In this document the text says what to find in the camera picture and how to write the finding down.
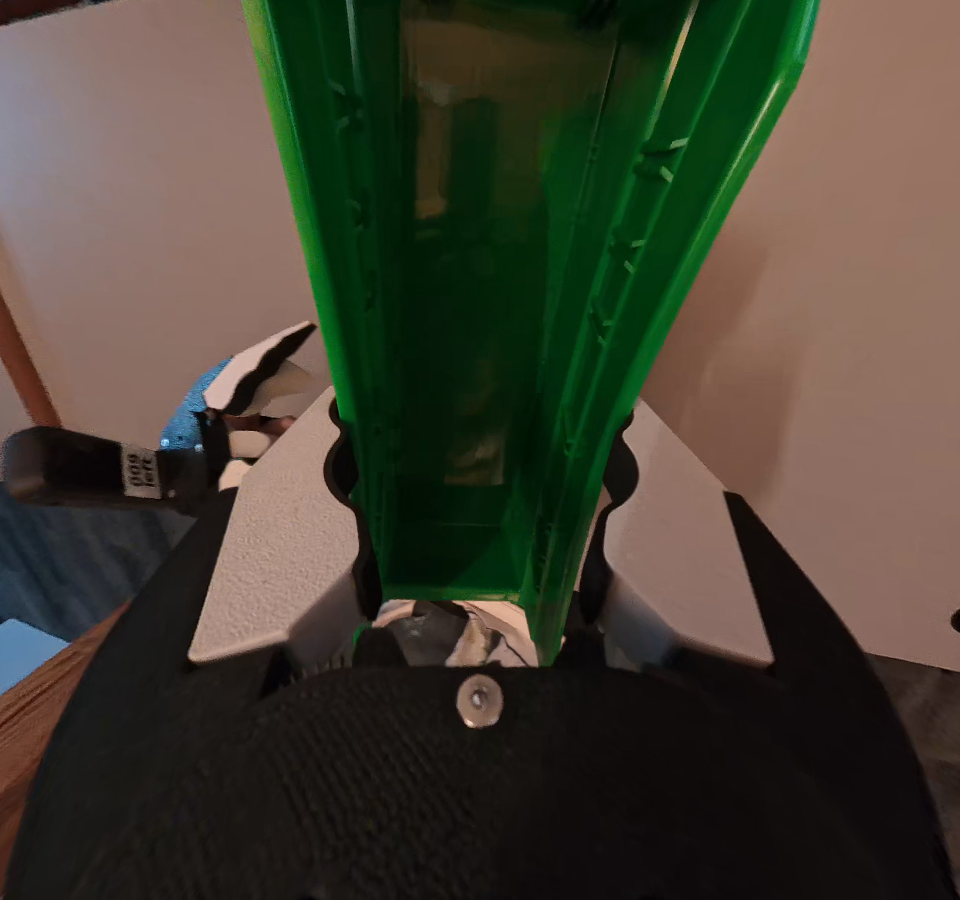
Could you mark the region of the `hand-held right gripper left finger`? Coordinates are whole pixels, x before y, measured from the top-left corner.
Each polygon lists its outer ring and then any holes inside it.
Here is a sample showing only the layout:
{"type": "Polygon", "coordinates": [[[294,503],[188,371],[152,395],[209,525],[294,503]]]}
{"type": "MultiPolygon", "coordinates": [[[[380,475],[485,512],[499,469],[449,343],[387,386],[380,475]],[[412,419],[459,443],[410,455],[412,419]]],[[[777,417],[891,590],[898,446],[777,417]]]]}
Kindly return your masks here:
{"type": "Polygon", "coordinates": [[[324,391],[244,475],[188,659],[282,646],[324,665],[378,616],[378,561],[351,493],[353,447],[324,391]]]}

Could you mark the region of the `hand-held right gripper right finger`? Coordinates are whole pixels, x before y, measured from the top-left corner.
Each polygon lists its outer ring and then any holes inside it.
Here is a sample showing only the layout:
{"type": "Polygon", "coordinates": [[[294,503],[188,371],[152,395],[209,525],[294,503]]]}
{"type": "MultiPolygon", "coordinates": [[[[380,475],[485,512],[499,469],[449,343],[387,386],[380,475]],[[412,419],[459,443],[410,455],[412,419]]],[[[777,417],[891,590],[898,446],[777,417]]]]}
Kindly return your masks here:
{"type": "Polygon", "coordinates": [[[604,587],[596,625],[614,668],[692,648],[750,666],[772,650],[720,481],[642,400],[610,451],[582,559],[582,600],[604,587]]]}

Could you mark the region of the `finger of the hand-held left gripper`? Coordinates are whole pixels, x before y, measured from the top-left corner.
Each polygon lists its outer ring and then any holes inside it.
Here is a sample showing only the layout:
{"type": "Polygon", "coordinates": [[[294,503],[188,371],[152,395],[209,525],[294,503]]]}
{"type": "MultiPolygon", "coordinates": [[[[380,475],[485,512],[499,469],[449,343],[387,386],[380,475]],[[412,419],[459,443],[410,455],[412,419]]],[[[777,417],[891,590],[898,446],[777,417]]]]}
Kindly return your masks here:
{"type": "Polygon", "coordinates": [[[252,466],[297,421],[296,416],[219,416],[225,435],[225,459],[220,469],[252,466]]]}
{"type": "Polygon", "coordinates": [[[294,424],[295,416],[269,413],[275,401],[304,393],[312,375],[293,363],[317,326],[302,322],[234,354],[202,393],[202,415],[226,424],[294,424]]]}

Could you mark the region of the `green plastic bin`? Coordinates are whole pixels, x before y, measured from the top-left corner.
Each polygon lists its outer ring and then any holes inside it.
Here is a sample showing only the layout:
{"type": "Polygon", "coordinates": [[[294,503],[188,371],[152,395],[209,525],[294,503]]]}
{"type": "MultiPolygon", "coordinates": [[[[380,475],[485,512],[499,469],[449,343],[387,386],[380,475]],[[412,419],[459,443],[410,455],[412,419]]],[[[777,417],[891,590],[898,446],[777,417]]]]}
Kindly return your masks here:
{"type": "Polygon", "coordinates": [[[821,0],[242,0],[384,594],[559,652],[602,474],[821,0]]]}

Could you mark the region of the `white patterned clothing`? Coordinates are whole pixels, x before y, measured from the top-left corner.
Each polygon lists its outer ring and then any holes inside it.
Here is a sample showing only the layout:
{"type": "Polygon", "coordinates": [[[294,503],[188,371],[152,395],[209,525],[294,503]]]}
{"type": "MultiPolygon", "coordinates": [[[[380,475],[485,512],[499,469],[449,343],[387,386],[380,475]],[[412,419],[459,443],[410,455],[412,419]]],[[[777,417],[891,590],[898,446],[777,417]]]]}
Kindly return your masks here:
{"type": "Polygon", "coordinates": [[[407,666],[539,666],[522,608],[502,600],[391,599],[372,624],[407,666]]]}

